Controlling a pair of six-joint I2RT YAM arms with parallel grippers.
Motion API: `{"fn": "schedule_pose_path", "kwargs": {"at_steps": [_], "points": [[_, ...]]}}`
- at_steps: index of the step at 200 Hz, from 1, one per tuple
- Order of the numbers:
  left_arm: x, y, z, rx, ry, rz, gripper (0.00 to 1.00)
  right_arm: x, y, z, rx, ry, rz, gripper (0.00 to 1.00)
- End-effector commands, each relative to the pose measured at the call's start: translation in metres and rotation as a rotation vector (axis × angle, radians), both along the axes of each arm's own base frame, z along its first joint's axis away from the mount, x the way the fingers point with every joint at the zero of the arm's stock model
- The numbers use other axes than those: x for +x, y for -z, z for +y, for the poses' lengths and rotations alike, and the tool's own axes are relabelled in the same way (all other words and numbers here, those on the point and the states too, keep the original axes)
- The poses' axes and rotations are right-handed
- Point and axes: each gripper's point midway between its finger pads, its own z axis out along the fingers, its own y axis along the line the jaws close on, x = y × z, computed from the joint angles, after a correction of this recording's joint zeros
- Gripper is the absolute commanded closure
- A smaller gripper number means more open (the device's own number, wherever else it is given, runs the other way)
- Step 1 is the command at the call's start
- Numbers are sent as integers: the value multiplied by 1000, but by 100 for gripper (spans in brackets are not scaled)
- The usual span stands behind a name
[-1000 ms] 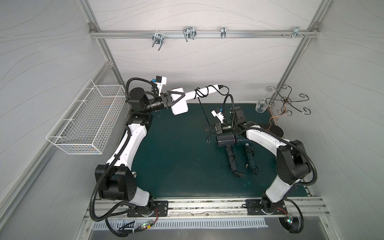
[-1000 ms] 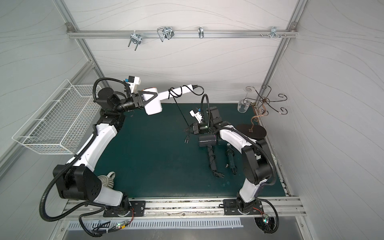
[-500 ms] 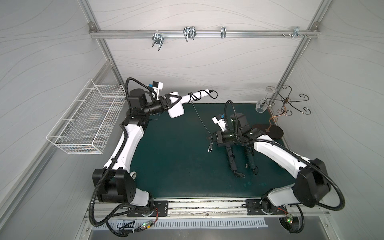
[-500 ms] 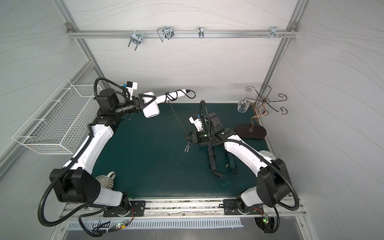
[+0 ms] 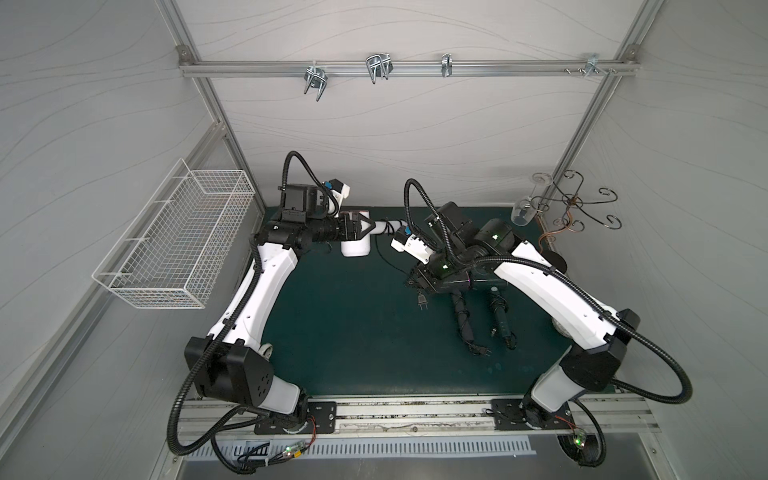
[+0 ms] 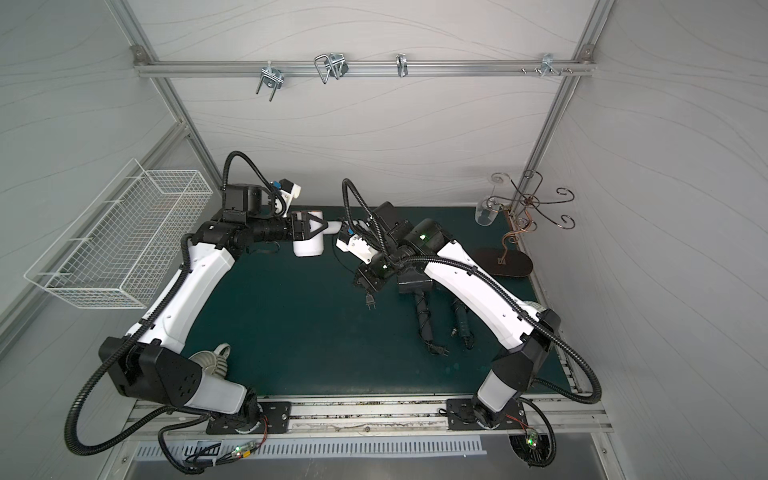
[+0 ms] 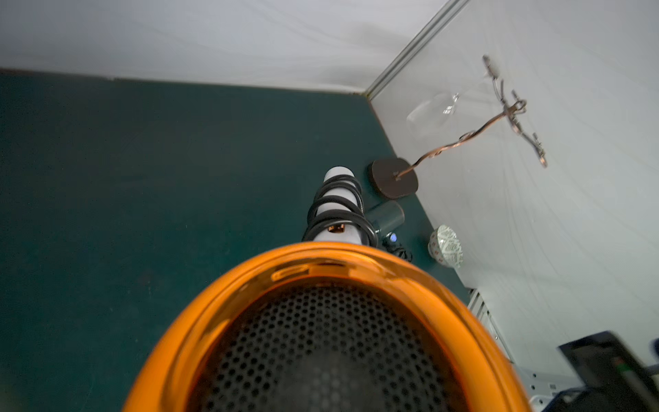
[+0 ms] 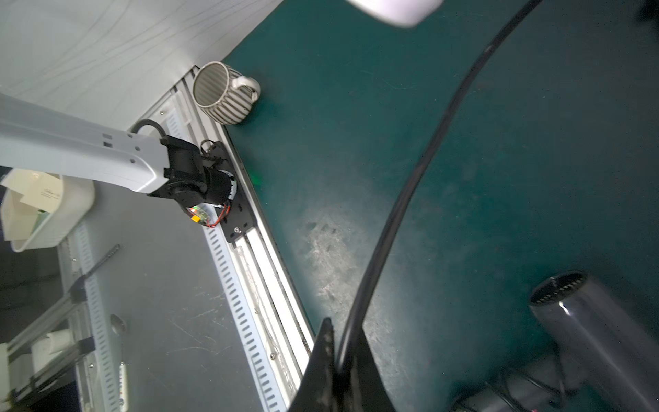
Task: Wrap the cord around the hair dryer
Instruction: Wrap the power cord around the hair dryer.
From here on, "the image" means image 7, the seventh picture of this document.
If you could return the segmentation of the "green hair dryer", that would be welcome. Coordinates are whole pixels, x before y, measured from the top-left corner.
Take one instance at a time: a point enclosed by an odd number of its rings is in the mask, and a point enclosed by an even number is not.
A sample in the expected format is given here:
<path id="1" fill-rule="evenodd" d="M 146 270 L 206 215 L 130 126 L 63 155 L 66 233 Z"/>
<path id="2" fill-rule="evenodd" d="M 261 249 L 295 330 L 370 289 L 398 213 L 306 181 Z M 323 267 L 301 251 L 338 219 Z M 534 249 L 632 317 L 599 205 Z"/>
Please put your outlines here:
<path id="1" fill-rule="evenodd" d="M 405 223 L 405 212 L 396 201 L 387 201 L 367 211 L 366 218 L 372 223 L 378 238 L 378 248 L 405 260 L 413 261 L 413 255 L 400 243 L 396 230 Z"/>

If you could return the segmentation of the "white hair dryer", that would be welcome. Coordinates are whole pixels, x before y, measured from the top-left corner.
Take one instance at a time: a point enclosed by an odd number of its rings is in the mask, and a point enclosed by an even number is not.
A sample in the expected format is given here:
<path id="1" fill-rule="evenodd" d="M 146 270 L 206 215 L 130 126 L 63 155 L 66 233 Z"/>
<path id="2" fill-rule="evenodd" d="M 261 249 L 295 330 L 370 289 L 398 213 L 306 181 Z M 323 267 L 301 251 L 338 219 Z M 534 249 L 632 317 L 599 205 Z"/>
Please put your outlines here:
<path id="1" fill-rule="evenodd" d="M 331 168 L 302 242 L 220 276 L 163 335 L 127 411 L 527 411 L 509 360 L 451 291 L 378 248 Z"/>

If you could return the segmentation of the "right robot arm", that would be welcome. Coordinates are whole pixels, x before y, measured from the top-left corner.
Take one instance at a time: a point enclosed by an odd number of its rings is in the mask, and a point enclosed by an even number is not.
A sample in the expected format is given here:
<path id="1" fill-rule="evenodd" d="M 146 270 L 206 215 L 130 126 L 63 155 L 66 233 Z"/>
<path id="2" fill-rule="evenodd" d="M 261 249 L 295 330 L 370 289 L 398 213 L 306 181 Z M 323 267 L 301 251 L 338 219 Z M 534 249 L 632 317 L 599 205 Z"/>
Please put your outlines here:
<path id="1" fill-rule="evenodd" d="M 658 365 L 642 365 L 614 333 L 564 343 L 559 351 L 575 378 L 514 367 L 532 410 L 658 410 Z"/>

